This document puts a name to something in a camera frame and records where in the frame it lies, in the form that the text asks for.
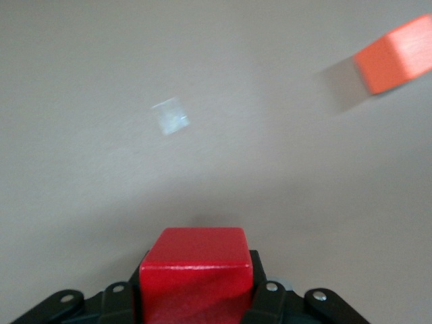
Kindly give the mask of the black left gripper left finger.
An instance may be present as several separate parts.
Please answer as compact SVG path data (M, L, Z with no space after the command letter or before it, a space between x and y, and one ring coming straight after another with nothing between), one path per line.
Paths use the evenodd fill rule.
M142 323L139 270L86 298L79 290L60 290L14 319L13 323Z

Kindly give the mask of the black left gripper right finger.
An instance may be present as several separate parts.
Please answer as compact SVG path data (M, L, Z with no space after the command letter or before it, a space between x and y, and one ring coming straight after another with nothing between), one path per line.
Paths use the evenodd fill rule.
M357 310L327 288L314 288L303 297L281 282L269 280L256 250L250 251L253 266L252 304L241 323L273 324L368 324Z

